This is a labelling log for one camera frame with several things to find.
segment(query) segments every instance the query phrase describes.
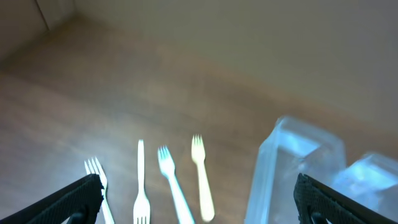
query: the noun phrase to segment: white plastic fork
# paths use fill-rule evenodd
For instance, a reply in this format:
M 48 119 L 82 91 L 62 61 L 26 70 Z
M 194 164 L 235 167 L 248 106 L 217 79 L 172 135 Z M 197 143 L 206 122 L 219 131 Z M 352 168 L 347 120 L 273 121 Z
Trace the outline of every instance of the white plastic fork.
M 161 173 L 166 177 L 167 180 L 169 180 L 178 221 L 181 224 L 195 223 L 193 221 L 193 217 L 188 207 L 187 201 L 185 200 L 185 197 L 175 176 L 175 164 L 167 146 L 162 146 L 157 150 L 157 158 L 159 160 Z
M 86 167 L 86 172 L 87 174 L 98 174 L 99 179 L 101 180 L 101 183 L 104 187 L 102 190 L 102 195 L 104 197 L 104 200 L 102 201 L 102 211 L 104 213 L 104 219 L 105 219 L 105 224 L 114 224 L 114 220 L 112 217 L 111 209 L 109 208 L 108 200 L 106 199 L 106 190 L 108 189 L 108 180 L 105 176 L 104 170 L 102 169 L 102 166 L 100 162 L 98 161 L 97 157 L 95 157 L 95 160 L 93 158 L 85 161 L 85 167 Z
M 205 157 L 203 140 L 200 135 L 194 135 L 192 138 L 192 160 L 198 167 L 200 213 L 203 221 L 210 222 L 214 218 L 215 211 L 206 174 Z
M 150 223 L 150 205 L 144 189 L 144 140 L 138 141 L 137 153 L 138 195 L 134 203 L 134 224 Z

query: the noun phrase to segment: clear plastic container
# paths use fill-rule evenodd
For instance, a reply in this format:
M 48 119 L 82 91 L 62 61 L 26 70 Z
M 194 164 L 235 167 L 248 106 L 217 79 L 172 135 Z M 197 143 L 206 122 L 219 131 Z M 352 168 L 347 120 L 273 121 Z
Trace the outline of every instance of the clear plastic container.
M 366 154 L 333 181 L 332 188 L 375 212 L 398 222 L 398 162 Z
M 260 146 L 245 223 L 298 223 L 293 198 L 298 174 L 330 185 L 345 167 L 341 139 L 288 116 L 278 119 Z

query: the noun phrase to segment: laminate floor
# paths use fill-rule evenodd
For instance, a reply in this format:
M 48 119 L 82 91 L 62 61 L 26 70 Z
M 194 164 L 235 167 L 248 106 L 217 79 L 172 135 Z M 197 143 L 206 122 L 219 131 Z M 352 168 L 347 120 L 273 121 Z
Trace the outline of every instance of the laminate floor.
M 349 162 L 366 151 L 398 158 L 392 134 L 183 49 L 74 19 L 0 70 L 0 217 L 83 177 L 83 161 L 96 156 L 108 176 L 116 223 L 132 223 L 137 142 L 144 139 L 152 222 L 177 223 L 157 162 L 157 148 L 165 144 L 193 216 L 201 220 L 190 155 L 199 133 L 213 223 L 242 223 L 259 146 L 284 114 L 341 137 Z

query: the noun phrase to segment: fork handle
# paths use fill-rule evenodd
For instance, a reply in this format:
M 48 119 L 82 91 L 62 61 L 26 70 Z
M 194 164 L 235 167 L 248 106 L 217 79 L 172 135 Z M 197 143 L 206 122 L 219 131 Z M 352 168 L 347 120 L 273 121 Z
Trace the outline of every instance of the fork handle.
M 210 222 L 215 215 L 213 199 L 211 198 L 210 186 L 207 180 L 205 164 L 198 164 L 199 178 L 199 199 L 201 218 L 205 222 Z
M 175 211 L 177 212 L 178 222 L 181 224 L 194 224 L 191 211 L 182 193 L 175 175 L 169 178 L 170 188 L 172 189 Z
M 138 141 L 137 150 L 137 171 L 138 171 L 138 191 L 144 191 L 144 169 L 145 169 L 145 158 L 144 158 L 144 140 Z
M 105 224 L 114 224 L 111 209 L 105 196 L 102 201 L 102 212 L 104 213 Z

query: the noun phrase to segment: wall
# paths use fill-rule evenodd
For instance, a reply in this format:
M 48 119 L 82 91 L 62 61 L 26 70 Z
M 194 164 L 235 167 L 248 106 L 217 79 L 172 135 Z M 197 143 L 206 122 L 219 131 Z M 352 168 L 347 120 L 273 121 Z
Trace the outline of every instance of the wall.
M 37 0 L 37 4 L 49 29 L 64 23 L 75 13 L 73 0 Z
M 45 31 L 34 0 L 0 1 L 0 60 Z
M 88 17 L 398 133 L 398 1 L 75 1 Z

